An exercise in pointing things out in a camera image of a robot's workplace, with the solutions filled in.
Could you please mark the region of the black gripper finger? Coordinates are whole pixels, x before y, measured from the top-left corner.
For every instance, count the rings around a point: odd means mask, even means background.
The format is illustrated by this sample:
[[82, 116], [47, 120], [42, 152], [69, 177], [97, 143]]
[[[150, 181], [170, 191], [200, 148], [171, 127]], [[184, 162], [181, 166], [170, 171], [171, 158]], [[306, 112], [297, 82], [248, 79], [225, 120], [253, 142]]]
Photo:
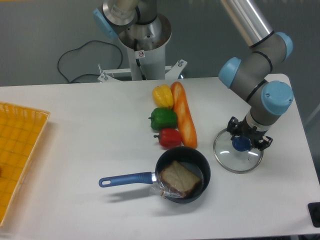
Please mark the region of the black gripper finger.
[[230, 134], [230, 139], [233, 140], [236, 136], [239, 135], [239, 120], [232, 116], [229, 122], [227, 123], [226, 131]]
[[260, 151], [264, 151], [273, 142], [273, 138], [263, 135], [260, 139], [254, 141], [254, 147]]

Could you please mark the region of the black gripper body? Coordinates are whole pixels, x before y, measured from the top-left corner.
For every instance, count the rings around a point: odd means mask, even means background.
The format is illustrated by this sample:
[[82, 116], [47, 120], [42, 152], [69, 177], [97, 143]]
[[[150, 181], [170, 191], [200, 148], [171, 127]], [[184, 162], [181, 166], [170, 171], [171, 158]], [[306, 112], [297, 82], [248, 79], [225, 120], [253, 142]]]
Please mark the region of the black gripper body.
[[258, 143], [263, 139], [266, 131], [259, 131], [256, 126], [250, 127], [246, 121], [241, 121], [237, 125], [236, 136], [244, 136], [250, 140], [252, 144]]

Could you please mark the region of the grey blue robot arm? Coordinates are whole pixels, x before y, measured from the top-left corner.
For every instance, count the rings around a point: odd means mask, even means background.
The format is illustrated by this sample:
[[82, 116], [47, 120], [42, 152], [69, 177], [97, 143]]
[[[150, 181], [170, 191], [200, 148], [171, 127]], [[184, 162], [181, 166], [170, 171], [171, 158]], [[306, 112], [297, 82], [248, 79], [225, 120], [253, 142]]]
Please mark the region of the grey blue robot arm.
[[[294, 99], [288, 84], [268, 82], [266, 76], [292, 53], [293, 42], [285, 33], [273, 31], [253, 1], [224, 0], [222, 5], [251, 48], [248, 58], [231, 58], [218, 74], [220, 81], [251, 107], [242, 121], [231, 118], [227, 131], [237, 151], [263, 151], [272, 143], [266, 132]], [[164, 47], [172, 30], [158, 13], [156, 1], [106, 0], [93, 11], [93, 17], [106, 36], [118, 38], [126, 46], [133, 80], [177, 77], [172, 70], [165, 70]]]

